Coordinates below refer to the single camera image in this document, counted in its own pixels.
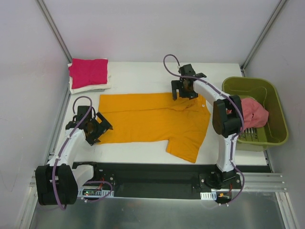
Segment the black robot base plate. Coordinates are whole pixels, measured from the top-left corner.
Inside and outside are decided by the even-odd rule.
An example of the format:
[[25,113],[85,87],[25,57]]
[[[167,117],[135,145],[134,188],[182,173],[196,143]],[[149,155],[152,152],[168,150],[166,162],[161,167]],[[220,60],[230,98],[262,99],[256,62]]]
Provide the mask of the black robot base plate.
[[221,182],[214,165],[130,164],[75,162],[93,166],[92,181],[104,181],[103,190],[116,198],[200,199],[200,194],[211,190],[239,191],[241,178]]

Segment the orange t shirt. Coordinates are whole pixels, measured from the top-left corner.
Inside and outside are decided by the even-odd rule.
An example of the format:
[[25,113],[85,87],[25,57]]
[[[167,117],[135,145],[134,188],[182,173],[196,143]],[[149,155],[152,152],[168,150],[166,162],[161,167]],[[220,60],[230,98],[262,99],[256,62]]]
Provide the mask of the orange t shirt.
[[195,163],[210,122],[206,99],[171,93],[102,94],[98,111],[112,125],[102,144],[168,141],[166,152]]

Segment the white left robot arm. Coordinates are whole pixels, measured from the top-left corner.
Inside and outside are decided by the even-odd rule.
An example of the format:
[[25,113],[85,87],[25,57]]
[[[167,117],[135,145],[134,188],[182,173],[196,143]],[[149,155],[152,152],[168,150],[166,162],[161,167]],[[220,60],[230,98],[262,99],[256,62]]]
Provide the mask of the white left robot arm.
[[81,105],[65,126],[65,140],[58,152],[44,166],[35,171],[38,202],[42,206],[66,207],[76,202],[79,189],[103,181],[97,163],[81,162],[73,167],[76,156],[100,143],[99,138],[113,127],[94,108]]

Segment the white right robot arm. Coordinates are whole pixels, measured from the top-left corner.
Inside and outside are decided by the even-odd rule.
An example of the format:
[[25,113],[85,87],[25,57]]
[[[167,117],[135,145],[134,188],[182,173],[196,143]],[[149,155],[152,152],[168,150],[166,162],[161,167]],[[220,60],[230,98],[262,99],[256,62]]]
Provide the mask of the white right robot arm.
[[212,125],[219,135],[219,154],[215,171],[204,179],[204,183],[213,189],[226,188],[236,178],[236,142],[244,129],[241,98],[221,91],[208,82],[206,75],[196,73],[191,64],[178,68],[179,80],[171,81],[173,99],[194,99],[201,95],[213,106]]

